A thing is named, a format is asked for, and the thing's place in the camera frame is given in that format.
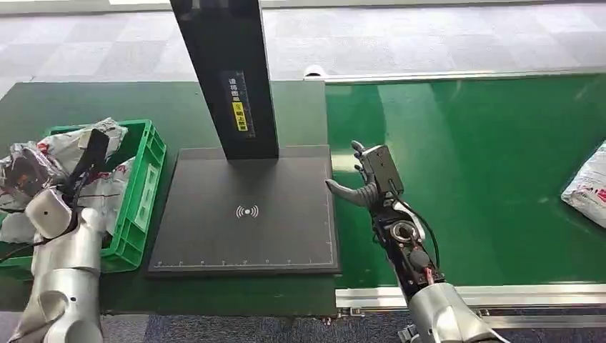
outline green plastic crate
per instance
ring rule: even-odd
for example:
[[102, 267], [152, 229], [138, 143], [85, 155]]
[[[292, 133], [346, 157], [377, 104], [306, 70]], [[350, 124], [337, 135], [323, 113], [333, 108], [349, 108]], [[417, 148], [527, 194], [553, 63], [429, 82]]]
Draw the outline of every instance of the green plastic crate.
[[[104, 169], [110, 172], [122, 162], [136, 156], [129, 184], [122, 201], [111, 244], [101, 250], [101, 272], [115, 273], [135, 270], [141, 265], [149, 219], [152, 216], [158, 181], [164, 165], [167, 148], [149, 120], [121, 121], [128, 128], [120, 149], [109, 159]], [[55, 126], [45, 136], [82, 128]], [[0, 256], [17, 247], [0, 242]], [[0, 264], [0, 276], [31, 279], [31, 254], [33, 250], [12, 257]]]

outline yellow label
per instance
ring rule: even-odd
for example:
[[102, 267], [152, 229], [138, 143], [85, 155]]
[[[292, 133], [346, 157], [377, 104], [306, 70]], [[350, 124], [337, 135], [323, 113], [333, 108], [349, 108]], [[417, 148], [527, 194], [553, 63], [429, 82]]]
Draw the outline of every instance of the yellow label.
[[248, 131], [246, 116], [244, 115], [244, 106], [242, 106], [241, 102], [232, 102], [232, 107], [234, 108], [234, 116], [236, 117], [238, 131]]

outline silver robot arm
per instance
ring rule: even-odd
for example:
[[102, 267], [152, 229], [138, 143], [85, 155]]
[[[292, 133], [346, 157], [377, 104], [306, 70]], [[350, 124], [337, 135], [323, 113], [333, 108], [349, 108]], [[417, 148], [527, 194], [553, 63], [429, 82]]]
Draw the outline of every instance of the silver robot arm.
[[28, 195], [25, 215], [36, 228], [34, 284], [10, 343], [103, 342], [99, 274], [104, 218], [95, 209], [81, 209], [78, 199], [89, 177], [104, 166], [108, 143], [109, 137], [97, 129], [82, 135], [78, 164], [57, 180], [46, 177], [46, 165], [40, 163], [44, 156], [24, 155], [20, 165], [5, 166], [4, 173], [14, 177], [4, 186]]
[[37, 237], [50, 241], [34, 248], [34, 285], [9, 342], [103, 342], [99, 321], [103, 218], [95, 209], [82, 209], [76, 229], [64, 234], [71, 209], [54, 188], [34, 197], [26, 215]]
[[399, 332], [404, 342], [507, 342], [482, 321], [447, 283], [423, 241], [425, 229], [435, 237], [427, 222], [404, 203], [404, 190], [389, 149], [385, 145], [366, 149], [353, 141], [355, 168], [365, 185], [349, 189], [327, 180], [330, 191], [348, 202], [368, 209], [377, 242], [385, 250], [398, 278], [399, 287], [414, 325]]

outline floor tile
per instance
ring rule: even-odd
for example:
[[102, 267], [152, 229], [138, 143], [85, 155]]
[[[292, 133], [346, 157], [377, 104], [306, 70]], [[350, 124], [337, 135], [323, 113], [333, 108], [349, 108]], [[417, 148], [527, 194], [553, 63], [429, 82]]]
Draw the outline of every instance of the floor tile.
[[501, 42], [522, 69], [574, 68], [579, 63], [549, 34], [515, 34]]
[[99, 76], [151, 74], [160, 60], [165, 41], [116, 42], [97, 69]]
[[57, 44], [11, 44], [0, 51], [0, 76], [33, 76]]
[[113, 42], [126, 27], [132, 14], [94, 14], [80, 21], [67, 36], [67, 42]]
[[512, 71], [518, 69], [508, 50], [494, 36], [444, 38], [458, 71]]
[[30, 18], [6, 17], [0, 19], [0, 44], [8, 44], [23, 32], [29, 31], [32, 25]]
[[131, 17], [118, 41], [167, 41], [177, 29], [172, 12], [145, 12]]
[[376, 20], [389, 23], [390, 36], [493, 34], [481, 12], [467, 7], [384, 9]]
[[579, 4], [581, 11], [593, 24], [606, 30], [606, 4]]
[[311, 64], [321, 64], [327, 72], [335, 73], [334, 42], [328, 38], [266, 39], [267, 60], [272, 71], [303, 71]]
[[397, 71], [386, 37], [341, 37], [332, 39], [338, 74], [390, 73]]
[[554, 37], [582, 66], [606, 66], [606, 32], [563, 33]]
[[478, 11], [496, 35], [547, 33], [523, 6], [484, 6]]
[[382, 36], [385, 20], [378, 21], [376, 9], [274, 10], [263, 13], [266, 37], [319, 38]]
[[82, 20], [81, 16], [41, 16], [31, 18], [31, 25], [22, 31], [12, 44], [63, 43], [71, 30]]
[[187, 47], [185, 46], [185, 42], [180, 35], [174, 36], [168, 41], [154, 72], [195, 74], [192, 60], [189, 58]]
[[437, 36], [404, 36], [389, 40], [394, 60], [402, 71], [451, 71], [455, 63]]
[[600, 31], [583, 11], [564, 4], [533, 5], [526, 8], [550, 33]]
[[111, 43], [61, 45], [36, 75], [93, 75], [111, 48]]

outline package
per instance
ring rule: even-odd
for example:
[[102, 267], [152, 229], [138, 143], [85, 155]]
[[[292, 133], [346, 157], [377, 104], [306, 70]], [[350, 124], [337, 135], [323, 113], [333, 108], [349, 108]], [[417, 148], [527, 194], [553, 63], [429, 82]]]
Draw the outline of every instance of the package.
[[25, 209], [42, 189], [67, 178], [59, 162], [32, 141], [15, 143], [10, 152], [0, 160], [0, 209], [4, 211]]
[[606, 227], [606, 141], [583, 164], [561, 197], [587, 218]]
[[29, 221], [25, 213], [11, 213], [2, 221], [0, 242], [32, 243], [35, 234], [36, 227]]
[[116, 228], [133, 162], [134, 157], [117, 166], [111, 173], [99, 173], [80, 192], [78, 205], [99, 210], [105, 218], [106, 231], [111, 235]]
[[[16, 182], [13, 182], [0, 170], [0, 210], [8, 213], [23, 211], [39, 190], [55, 184], [61, 178], [64, 179], [72, 173], [84, 153], [84, 150], [79, 147], [80, 138], [92, 129], [98, 129], [109, 137], [106, 159], [119, 149], [122, 139], [128, 132], [126, 127], [119, 126], [116, 121], [108, 118], [80, 130], [48, 136], [38, 144], [34, 142], [13, 144], [11, 156], [0, 160], [0, 167], [3, 170], [11, 171], [12, 169], [9, 167], [15, 165], [15, 157], [27, 155], [28, 161], [35, 161], [33, 164], [30, 163], [28, 167], [31, 169], [32, 166], [38, 166], [33, 171], [29, 170], [29, 174], [36, 175], [36, 177], [30, 179], [36, 182], [24, 182], [24, 180], [29, 180], [20, 177], [19, 174], [12, 177], [16, 180]], [[132, 160], [129, 160], [120, 164], [111, 173], [99, 173], [93, 176], [93, 182], [87, 184], [81, 191], [79, 205], [93, 207], [106, 216], [106, 227], [110, 234], [114, 231], [122, 196], [128, 184], [132, 162]], [[18, 187], [9, 187], [12, 184], [17, 184]], [[31, 242], [31, 232], [29, 230], [31, 223], [27, 218], [24, 220], [18, 214], [10, 214], [2, 222], [0, 241]], [[20, 229], [23, 229], [24, 232], [16, 232]]]
[[44, 154], [53, 156], [69, 174], [76, 168], [80, 157], [84, 153], [84, 150], [78, 147], [80, 137], [92, 129], [98, 129], [109, 137], [109, 144], [107, 145], [107, 153], [105, 155], [106, 159], [118, 150], [122, 139], [128, 132], [126, 127], [119, 126], [112, 118], [107, 118], [80, 130], [48, 136], [38, 142], [38, 149]]

